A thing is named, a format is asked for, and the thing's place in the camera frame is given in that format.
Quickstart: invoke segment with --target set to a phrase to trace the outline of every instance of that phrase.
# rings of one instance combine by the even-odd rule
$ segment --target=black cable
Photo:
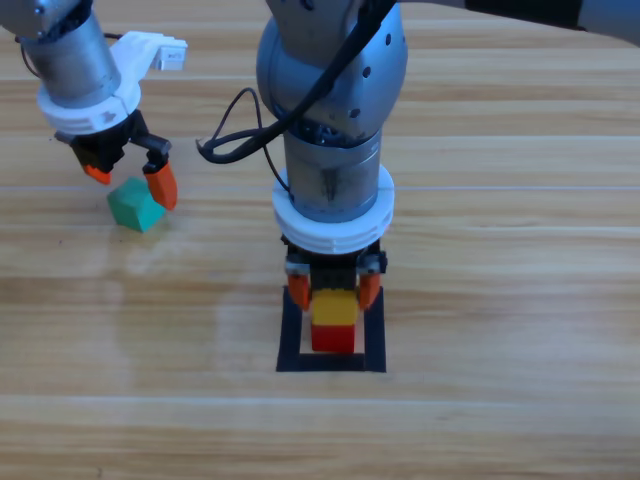
[[[27,70],[29,70],[33,74],[33,76],[35,76],[36,78],[40,78],[40,75],[38,75],[38,72],[36,72],[36,70],[29,63],[29,59],[27,59],[27,52],[25,51],[22,45],[20,45],[20,53],[22,54],[22,61],[27,67]]]
[[[251,93],[251,96],[253,97],[253,102],[255,103],[255,106],[256,106],[256,117],[258,119],[258,128],[253,130],[245,130],[242,132],[232,133],[231,135],[227,135],[223,139],[218,140],[218,135],[220,135],[220,132],[224,128],[225,123],[227,123],[227,119],[229,118],[231,111],[233,110],[233,108],[236,106],[238,101],[242,98],[242,96],[245,93]],[[242,91],[240,91],[240,93],[236,95],[236,98],[233,99],[233,102],[231,102],[229,107],[227,107],[227,111],[224,112],[224,116],[222,117],[222,121],[220,122],[218,129],[213,134],[213,137],[211,138],[211,140],[209,140],[205,144],[205,146],[211,143],[216,143],[216,146],[224,145],[225,143],[259,135],[263,130],[264,129],[262,127],[262,112],[260,111],[260,101],[258,100],[258,94],[253,88],[247,87],[242,89]],[[282,180],[282,177],[280,177],[280,175],[278,174],[278,170],[276,170],[276,167],[273,164],[273,160],[271,160],[271,155],[269,154],[269,149],[267,148],[267,145],[264,145],[262,149],[264,150],[264,155],[265,157],[267,157],[267,162],[269,163],[269,167],[271,167],[271,171],[275,175],[276,179],[278,180],[280,185],[282,185],[282,188],[284,188],[284,190],[287,193],[289,193],[289,195],[291,195],[291,189],[286,183],[284,183],[284,180]]]
[[[216,147],[226,143],[224,138],[218,140],[214,136],[214,138],[204,145],[196,141],[200,155],[208,162],[227,165],[252,155],[286,132],[296,121],[302,118],[314,103],[331,91],[336,79],[378,32],[382,21],[386,18],[396,2],[397,0],[368,0],[365,2],[365,5],[360,9],[356,26],[342,47],[340,47],[335,58],[311,88],[307,96],[293,111],[278,119],[278,121],[271,126],[261,129],[256,135],[251,135],[249,140],[227,154],[218,155],[214,153]],[[247,134],[247,136],[249,136],[248,132],[241,132],[241,134]]]

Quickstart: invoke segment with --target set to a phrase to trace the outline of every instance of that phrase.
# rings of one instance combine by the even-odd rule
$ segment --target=wood grain
[[[106,30],[191,45],[143,84],[181,203],[115,227],[0,35],[0,478],[640,478],[637,49],[405,6],[389,373],[276,374],[273,178],[194,147],[255,85],[266,5],[97,3]],[[247,101],[228,128],[254,125]]]

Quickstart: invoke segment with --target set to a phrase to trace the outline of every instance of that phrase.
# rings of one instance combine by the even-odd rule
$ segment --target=white bracket
[[[105,101],[88,108],[64,108],[53,103],[46,89],[38,92],[38,106],[57,131],[66,135],[90,135],[127,119],[142,99],[140,81],[150,69],[183,70],[187,42],[161,33],[129,32],[112,47],[111,54],[122,77],[120,87]]]

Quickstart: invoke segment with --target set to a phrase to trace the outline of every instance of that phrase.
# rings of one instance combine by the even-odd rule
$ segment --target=teal cube
[[[141,233],[153,227],[166,213],[166,209],[153,199],[147,183],[135,177],[111,192],[107,200],[118,225]]]

